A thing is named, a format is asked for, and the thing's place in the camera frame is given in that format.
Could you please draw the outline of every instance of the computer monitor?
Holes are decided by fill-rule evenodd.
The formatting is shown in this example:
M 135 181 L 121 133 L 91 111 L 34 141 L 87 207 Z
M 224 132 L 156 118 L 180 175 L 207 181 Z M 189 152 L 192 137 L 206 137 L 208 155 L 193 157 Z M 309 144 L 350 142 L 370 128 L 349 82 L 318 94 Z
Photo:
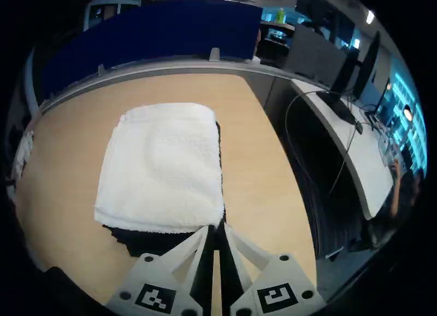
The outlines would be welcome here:
M 317 95 L 334 111 L 334 113 L 345 122 L 354 125 L 355 117 L 349 108 L 340 100 L 341 95 L 345 93 L 349 79 L 357 63 L 359 51 L 352 48 L 346 55 L 346 60 L 341 67 L 337 78 L 332 85 L 330 92 L 317 92 Z
M 372 43 L 369 46 L 369 50 L 361 64 L 361 67 L 358 72 L 357 80 L 353 87 L 352 95 L 354 100 L 357 100 L 361 97 L 361 94 L 364 91 L 367 83 L 370 81 L 370 77 L 375 68 L 376 58 L 378 57 L 380 45 L 380 34 L 376 32 L 375 37 L 373 38 Z

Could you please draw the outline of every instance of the screw hole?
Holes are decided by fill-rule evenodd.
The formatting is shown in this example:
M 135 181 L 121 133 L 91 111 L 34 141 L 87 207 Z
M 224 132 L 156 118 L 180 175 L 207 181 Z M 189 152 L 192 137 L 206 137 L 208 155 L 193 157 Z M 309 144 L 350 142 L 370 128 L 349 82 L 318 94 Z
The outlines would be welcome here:
M 182 311 L 182 316 L 197 316 L 197 312 L 193 309 L 186 309 Z
M 249 308 L 239 309 L 235 313 L 235 315 L 237 315 L 237 316 L 250 316 L 251 314 L 252 314 L 252 310 L 250 310 Z
M 122 291 L 120 292 L 120 298 L 123 300 L 129 300 L 132 297 L 132 295 L 128 291 Z
M 303 299 L 309 299 L 312 298 L 312 296 L 314 296 L 314 293 L 311 290 L 303 291 L 302 293 Z

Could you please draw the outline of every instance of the folded towel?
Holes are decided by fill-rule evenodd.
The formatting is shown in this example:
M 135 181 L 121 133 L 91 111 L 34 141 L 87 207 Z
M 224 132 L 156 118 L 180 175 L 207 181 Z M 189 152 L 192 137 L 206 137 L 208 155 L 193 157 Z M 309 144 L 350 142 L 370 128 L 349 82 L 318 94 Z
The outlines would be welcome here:
M 129 110 L 103 160 L 95 220 L 120 229 L 186 233 L 223 217 L 215 115 L 193 103 Z

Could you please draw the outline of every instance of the office desk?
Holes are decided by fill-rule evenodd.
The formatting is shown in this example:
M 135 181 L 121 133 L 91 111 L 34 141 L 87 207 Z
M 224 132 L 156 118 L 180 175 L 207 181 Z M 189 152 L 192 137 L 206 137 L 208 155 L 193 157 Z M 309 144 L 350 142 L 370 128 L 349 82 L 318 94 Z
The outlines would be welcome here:
M 295 79 L 291 80 L 291 85 L 298 93 L 323 90 Z M 302 94 L 302 98 L 323 123 L 341 154 L 344 155 L 354 126 L 341 120 L 316 93 Z M 352 104 L 351 108 L 353 115 L 359 122 L 367 122 L 358 107 Z M 346 156 L 346 165 L 357 188 L 363 214 L 369 220 L 376 216 L 387 198 L 393 186 L 393 179 L 390 170 L 382 162 L 378 149 L 377 132 L 372 132 L 368 125 L 362 125 L 363 134 L 355 133 Z
M 310 227 L 287 157 L 244 79 L 223 74 L 121 82 L 81 94 L 42 117 L 16 190 L 17 216 L 41 264 L 59 266 L 94 299 L 108 301 L 137 258 L 94 220 L 105 149 L 124 112 L 171 102 L 199 103 L 216 113 L 228 224 L 269 252 L 291 252 L 315 285 Z M 220 309 L 217 304 L 213 310 Z

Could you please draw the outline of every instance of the black cable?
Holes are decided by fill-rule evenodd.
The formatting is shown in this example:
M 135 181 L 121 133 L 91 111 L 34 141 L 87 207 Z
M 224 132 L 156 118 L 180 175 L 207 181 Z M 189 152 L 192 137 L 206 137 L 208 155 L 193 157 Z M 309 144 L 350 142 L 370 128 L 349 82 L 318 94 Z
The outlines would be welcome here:
M 346 157 L 347 157 L 347 154 L 349 153 L 349 149 L 350 149 L 350 147 L 351 147 L 351 145 L 352 145 L 352 140 L 353 140 L 353 137 L 355 136 L 355 132 L 356 132 L 356 131 L 357 131 L 357 128 L 355 127 L 355 129 L 353 130 L 353 133 L 352 133 L 351 140 L 349 141 L 349 144 L 347 145 L 346 153 L 345 153 L 345 156 L 344 156 L 344 158 L 343 158 L 343 162 L 342 162 L 342 164 L 341 164 L 340 170 L 339 170 L 339 172 L 338 172 L 338 175 L 337 175 L 337 177 L 336 177 L 334 183 L 332 184 L 331 190 L 329 190 L 328 195 L 332 193 L 332 191 L 333 191 L 334 188 L 335 188 L 335 185 L 336 185 L 337 182 L 338 182 L 338 179 L 340 178 L 341 171 L 343 170 L 343 167 L 344 167 L 344 165 L 345 165 Z
M 341 96 L 341 95 L 344 94 L 344 92 L 350 91 L 350 90 L 353 89 L 353 88 L 354 88 L 354 86 L 352 86 L 349 90 L 344 90 L 343 93 L 333 92 L 333 91 L 329 91 L 329 90 L 316 90 L 316 91 L 310 91 L 310 92 L 300 93 L 300 94 L 296 95 L 296 96 L 291 100 L 291 102 L 289 103 L 289 105 L 288 105 L 288 107 L 287 107 L 287 110 L 286 110 L 286 112 L 285 112 L 285 132 L 286 132 L 287 140 L 288 140 L 288 143 L 290 144 L 290 147 L 291 147 L 292 153 L 293 153 L 293 144 L 291 143 L 290 134 L 289 134 L 289 132 L 288 132 L 287 120 L 288 120 L 288 112 L 289 112 L 289 110 L 290 110 L 291 105 L 294 103 L 294 101 L 296 101 L 297 98 L 303 96 L 304 94 L 317 93 L 317 92 L 335 93 L 335 94 L 339 94 L 339 95 Z M 349 95 L 347 96 L 347 107 L 348 107 L 349 110 L 351 111 L 351 109 L 352 109 L 352 102 L 351 102 L 351 106 L 349 107 Z M 356 130 L 357 130 L 357 128 L 355 128 L 355 130 L 354 130 L 354 132 L 353 132 L 353 134 L 352 134 L 351 141 L 350 141 L 349 144 L 348 144 L 349 147 L 350 147 L 350 145 L 352 144 L 352 139 L 353 139 L 353 136 L 355 135 L 355 131 L 356 131 Z M 299 166 L 302 168 L 302 170 L 303 170 L 303 172 L 305 173 L 305 175 L 307 176 L 307 178 L 310 180 L 310 182 L 311 182 L 312 184 L 315 185 L 315 182 L 312 180 L 311 176 L 308 174 L 308 172 L 306 171 L 305 167 L 302 166 L 302 163 L 300 162 L 299 158 L 296 156 L 295 153 L 293 153 L 293 154 L 294 154 L 294 157 L 295 157 L 297 163 L 298 163 Z M 339 173 L 338 173 L 337 179 L 335 180 L 335 182 L 334 182 L 334 184 L 333 184 L 333 186 L 332 186 L 332 188 L 331 188 L 331 191 L 332 191 L 332 189 L 334 188 L 334 186 L 335 186 L 335 184 L 336 184 L 336 182 L 337 182 L 337 180 L 338 180 L 338 177 L 340 176 L 341 170 L 343 169 L 343 166 L 344 166 L 344 161 L 345 161 L 345 159 L 343 160 L 343 164 L 341 165 L 341 168 L 340 168 L 340 171 L 339 171 Z
M 300 93 L 298 95 L 296 95 L 291 102 L 289 103 L 287 110 L 285 111 L 285 132 L 287 135 L 287 140 L 288 140 L 288 144 L 290 144 L 292 153 L 294 154 L 294 158 L 296 159 L 297 163 L 299 164 L 300 168 L 302 168 L 303 172 L 305 173 L 305 175 L 308 177 L 308 179 L 310 180 L 310 182 L 312 184 L 315 184 L 314 181 L 312 180 L 311 176 L 308 174 L 308 172 L 306 171 L 305 167 L 302 166 L 302 163 L 300 162 L 299 158 L 296 156 L 296 154 L 293 152 L 293 144 L 291 143 L 291 139 L 290 139 L 290 134 L 288 132 L 288 125 L 287 125 L 287 120 L 288 120 L 288 112 L 290 110 L 291 105 L 293 104 L 293 102 L 296 101 L 297 98 L 303 96 L 304 94 L 309 94 L 309 93 L 316 93 L 316 92 L 327 92 L 326 90 L 317 90 L 317 91 L 310 91 L 310 92 L 305 92 L 305 93 Z

